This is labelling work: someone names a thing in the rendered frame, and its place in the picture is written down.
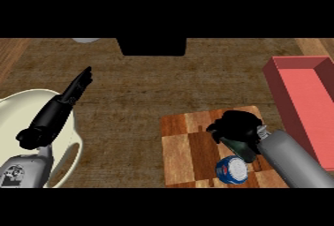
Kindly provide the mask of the blue can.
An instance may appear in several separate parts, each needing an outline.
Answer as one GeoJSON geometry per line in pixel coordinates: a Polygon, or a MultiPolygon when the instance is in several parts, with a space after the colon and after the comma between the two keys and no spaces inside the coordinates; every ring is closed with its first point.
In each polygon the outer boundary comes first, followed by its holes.
{"type": "Polygon", "coordinates": [[[225,184],[240,185],[249,179],[249,165],[237,155],[231,155],[218,162],[216,173],[225,184]]]}

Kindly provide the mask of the black box appliance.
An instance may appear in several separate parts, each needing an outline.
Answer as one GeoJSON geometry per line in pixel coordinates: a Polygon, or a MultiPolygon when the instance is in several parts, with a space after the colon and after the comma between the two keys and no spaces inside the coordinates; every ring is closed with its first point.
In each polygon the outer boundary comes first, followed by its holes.
{"type": "Polygon", "coordinates": [[[185,54],[185,38],[117,38],[125,56],[173,56],[185,54]]]}

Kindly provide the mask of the checkered wooden cutting board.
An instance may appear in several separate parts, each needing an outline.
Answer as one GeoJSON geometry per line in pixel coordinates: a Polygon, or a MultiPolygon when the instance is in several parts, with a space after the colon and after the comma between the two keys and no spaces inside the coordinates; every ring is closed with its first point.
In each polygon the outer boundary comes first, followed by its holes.
{"type": "Polygon", "coordinates": [[[287,188],[277,171],[259,155],[249,164],[249,180],[225,184],[216,173],[218,162],[234,155],[206,131],[230,108],[199,111],[162,118],[162,151],[168,187],[287,188]]]}

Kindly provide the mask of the red cardboard box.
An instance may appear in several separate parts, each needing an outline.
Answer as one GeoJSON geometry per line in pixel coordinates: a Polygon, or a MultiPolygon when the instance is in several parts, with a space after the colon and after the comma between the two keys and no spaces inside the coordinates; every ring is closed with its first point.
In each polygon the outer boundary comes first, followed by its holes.
{"type": "Polygon", "coordinates": [[[274,56],[262,71],[284,129],[334,171],[334,62],[329,56],[274,56]]]}

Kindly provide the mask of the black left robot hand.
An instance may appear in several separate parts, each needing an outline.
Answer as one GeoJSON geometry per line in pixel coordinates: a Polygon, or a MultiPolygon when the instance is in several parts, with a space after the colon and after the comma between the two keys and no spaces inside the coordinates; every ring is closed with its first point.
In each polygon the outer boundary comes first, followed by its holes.
{"type": "Polygon", "coordinates": [[[57,139],[73,112],[73,106],[83,96],[85,89],[94,82],[92,76],[92,67],[88,67],[73,80],[64,93],[57,94],[48,101],[29,128],[18,133],[20,146],[27,150],[46,147],[57,139]]]}

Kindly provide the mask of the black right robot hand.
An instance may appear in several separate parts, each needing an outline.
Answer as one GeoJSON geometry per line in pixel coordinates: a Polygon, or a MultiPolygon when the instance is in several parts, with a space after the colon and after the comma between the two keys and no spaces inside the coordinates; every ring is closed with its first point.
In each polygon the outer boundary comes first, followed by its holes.
{"type": "Polygon", "coordinates": [[[250,112],[228,110],[206,131],[212,133],[216,143],[221,143],[222,139],[240,141],[247,144],[253,153],[259,154],[259,126],[262,126],[262,120],[250,112]]]}

